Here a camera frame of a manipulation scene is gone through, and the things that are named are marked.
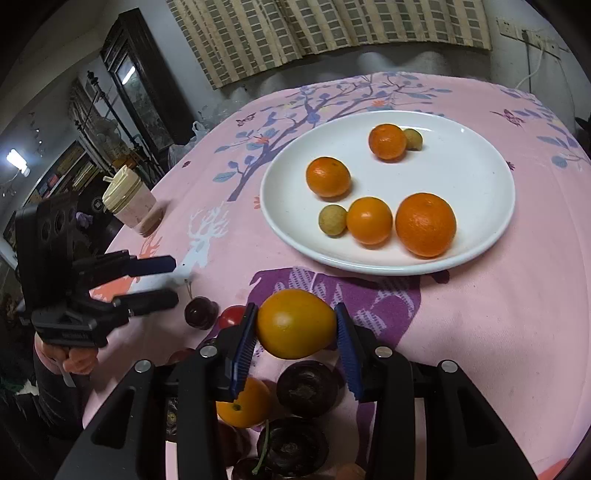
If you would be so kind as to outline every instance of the electrical outlet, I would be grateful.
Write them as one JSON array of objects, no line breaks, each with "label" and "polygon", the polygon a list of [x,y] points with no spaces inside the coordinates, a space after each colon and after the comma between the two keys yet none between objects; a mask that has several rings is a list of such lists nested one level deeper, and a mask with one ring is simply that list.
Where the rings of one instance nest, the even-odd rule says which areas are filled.
[{"label": "electrical outlet", "polygon": [[515,25],[508,22],[504,18],[497,18],[496,23],[499,25],[499,33],[509,38],[517,39],[517,31]]},{"label": "electrical outlet", "polygon": [[539,33],[528,31],[528,35],[530,36],[530,43],[534,47],[539,48],[540,50],[544,48],[545,39],[542,38],[542,36]]},{"label": "electrical outlet", "polygon": [[546,39],[545,50],[550,54],[554,55],[556,58],[560,58],[560,47],[558,44],[552,40],[551,38]]}]

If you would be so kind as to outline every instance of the white deer pattern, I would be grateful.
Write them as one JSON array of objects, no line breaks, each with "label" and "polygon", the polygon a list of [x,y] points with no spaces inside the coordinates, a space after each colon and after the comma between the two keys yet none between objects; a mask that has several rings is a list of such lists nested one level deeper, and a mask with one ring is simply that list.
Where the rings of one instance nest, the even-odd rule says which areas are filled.
[{"label": "white deer pattern", "polygon": [[161,275],[149,275],[141,277],[139,282],[133,283],[129,292],[153,290],[165,286],[178,287],[191,282],[195,265],[205,268],[208,262],[209,247],[214,238],[221,238],[228,232],[229,220],[226,218],[228,211],[223,208],[225,202],[208,210],[201,218],[199,227],[193,230],[193,224],[202,214],[203,210],[191,215],[187,235],[190,239],[189,250],[182,261],[177,261],[177,268],[171,273]]}]

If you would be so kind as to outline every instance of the yellow fruit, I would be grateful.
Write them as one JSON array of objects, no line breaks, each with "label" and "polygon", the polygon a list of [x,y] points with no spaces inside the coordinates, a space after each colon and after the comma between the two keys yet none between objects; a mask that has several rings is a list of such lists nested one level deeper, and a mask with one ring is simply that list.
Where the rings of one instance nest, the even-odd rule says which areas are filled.
[{"label": "yellow fruit", "polygon": [[269,418],[272,408],[271,392],[257,378],[248,377],[244,390],[234,402],[216,402],[217,414],[228,425],[247,429]]},{"label": "yellow fruit", "polygon": [[407,150],[423,149],[423,137],[419,132],[412,128],[407,128],[404,131],[404,135],[407,138]]},{"label": "yellow fruit", "polygon": [[342,234],[347,228],[347,210],[341,205],[327,205],[320,211],[318,225],[326,235]]},{"label": "yellow fruit", "polygon": [[336,315],[325,302],[305,290],[280,290],[261,305],[256,335],[271,355],[297,360],[333,342]]}]

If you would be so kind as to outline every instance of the table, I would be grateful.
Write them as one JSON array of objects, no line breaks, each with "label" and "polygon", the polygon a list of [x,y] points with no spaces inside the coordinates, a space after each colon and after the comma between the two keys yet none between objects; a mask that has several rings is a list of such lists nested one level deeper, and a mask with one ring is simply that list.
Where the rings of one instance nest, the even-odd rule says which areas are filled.
[{"label": "table", "polygon": [[[324,122],[371,110],[445,116],[480,133],[504,156],[517,190],[514,218],[481,257],[421,277],[364,277],[324,267],[282,243],[260,211],[268,163],[290,141]],[[343,300],[409,360],[455,359],[481,390],[545,480],[574,452],[591,424],[589,278],[591,166],[564,125],[533,95],[471,79],[377,73],[273,93],[232,115],[155,187],[166,208],[148,239],[124,227],[110,251],[170,254],[170,275],[123,278],[96,297],[179,287],[172,311],[131,319],[114,331],[92,376],[85,423],[132,364],[164,363],[196,347],[205,332],[183,319],[195,295],[225,308],[261,304],[281,288],[304,288],[330,304]],[[327,362],[336,358],[327,355]],[[276,380],[286,362],[257,349],[255,376]],[[333,465],[365,461],[373,406],[350,395],[326,420]],[[172,455],[174,446],[167,446]],[[168,477],[176,477],[174,465]]]}]

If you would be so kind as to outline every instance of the ceiling light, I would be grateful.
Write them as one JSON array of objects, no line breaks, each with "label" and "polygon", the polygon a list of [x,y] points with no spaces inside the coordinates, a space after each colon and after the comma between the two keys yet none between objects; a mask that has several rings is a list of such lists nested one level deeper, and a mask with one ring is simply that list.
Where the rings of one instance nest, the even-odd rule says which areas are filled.
[{"label": "ceiling light", "polygon": [[6,159],[12,164],[14,165],[16,168],[18,168],[23,175],[25,175],[25,171],[28,170],[27,168],[27,162],[25,161],[24,158],[21,157],[21,154],[19,152],[17,152],[14,148],[8,153],[8,155],[6,156]]}]

